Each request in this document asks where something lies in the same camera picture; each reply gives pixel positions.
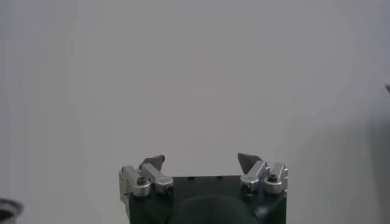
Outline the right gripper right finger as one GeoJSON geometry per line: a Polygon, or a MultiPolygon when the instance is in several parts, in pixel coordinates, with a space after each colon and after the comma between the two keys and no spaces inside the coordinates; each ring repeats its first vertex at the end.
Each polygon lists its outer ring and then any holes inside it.
{"type": "Polygon", "coordinates": [[[238,161],[243,170],[239,186],[244,192],[252,194],[262,189],[271,195],[287,194],[288,168],[283,163],[272,167],[257,155],[238,153],[238,161]]]}

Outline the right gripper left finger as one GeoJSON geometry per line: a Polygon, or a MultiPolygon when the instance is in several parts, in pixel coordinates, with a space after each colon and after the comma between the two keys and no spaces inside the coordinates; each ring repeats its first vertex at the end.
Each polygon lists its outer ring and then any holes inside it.
{"type": "Polygon", "coordinates": [[[174,187],[173,177],[162,174],[164,155],[145,158],[136,168],[124,166],[119,171],[119,195],[121,201],[129,201],[130,196],[148,197],[152,187],[158,193],[165,194],[174,187]]]}

